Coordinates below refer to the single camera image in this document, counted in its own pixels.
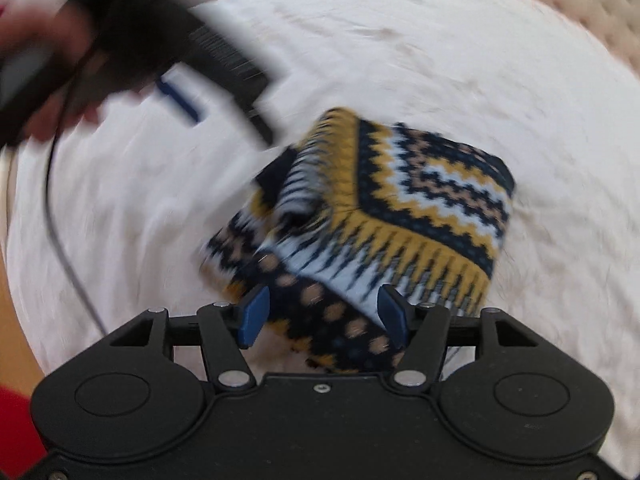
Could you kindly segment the cream bedspread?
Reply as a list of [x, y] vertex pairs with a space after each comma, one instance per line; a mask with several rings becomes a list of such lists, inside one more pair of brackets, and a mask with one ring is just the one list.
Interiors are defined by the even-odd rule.
[[[487, 301], [600, 375], [616, 412], [603, 453], [639, 470], [639, 81], [582, 27], [534, 0], [218, 0], [204, 4], [278, 74], [264, 109], [282, 142], [347, 106], [502, 158], [514, 213]], [[107, 104], [96, 131], [14, 162], [2, 318], [27, 392], [98, 338], [48, 241], [58, 232], [102, 321], [191, 313], [215, 297], [195, 257], [270, 161], [219, 91], [174, 73], [204, 113], [166, 99]]]

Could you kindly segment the patterned knit sweater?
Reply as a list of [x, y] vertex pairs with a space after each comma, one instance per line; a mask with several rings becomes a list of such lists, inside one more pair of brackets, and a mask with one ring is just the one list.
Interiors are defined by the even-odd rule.
[[477, 314], [514, 190], [479, 148], [332, 108], [256, 176], [200, 271], [231, 300], [267, 286], [269, 327], [310, 366], [391, 370], [404, 350], [378, 316], [378, 290]]

